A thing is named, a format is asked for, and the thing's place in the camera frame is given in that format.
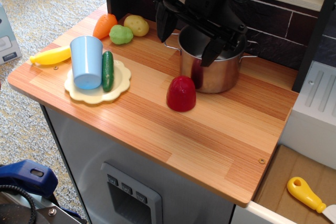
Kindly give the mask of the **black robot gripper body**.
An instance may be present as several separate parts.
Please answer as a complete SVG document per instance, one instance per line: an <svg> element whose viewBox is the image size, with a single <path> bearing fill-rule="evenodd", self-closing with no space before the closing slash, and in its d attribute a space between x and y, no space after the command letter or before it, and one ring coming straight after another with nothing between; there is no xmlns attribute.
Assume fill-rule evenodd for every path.
<svg viewBox="0 0 336 224"><path fill-rule="evenodd" d="M245 35L247 27L234 14L230 2L241 0L176 0L180 7L178 20L194 27L209 38L227 40L225 50L233 50Z"/></svg>

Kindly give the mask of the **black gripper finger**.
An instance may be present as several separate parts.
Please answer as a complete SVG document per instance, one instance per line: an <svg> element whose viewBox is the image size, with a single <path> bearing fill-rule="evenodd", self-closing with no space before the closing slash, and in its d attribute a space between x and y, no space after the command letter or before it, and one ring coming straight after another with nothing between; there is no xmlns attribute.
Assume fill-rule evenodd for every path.
<svg viewBox="0 0 336 224"><path fill-rule="evenodd" d="M165 42L174 31L180 12L176 0L155 0L156 31L161 42Z"/></svg>
<svg viewBox="0 0 336 224"><path fill-rule="evenodd" d="M222 53L226 44L227 40L211 38L203 50L201 67L209 67Z"/></svg>

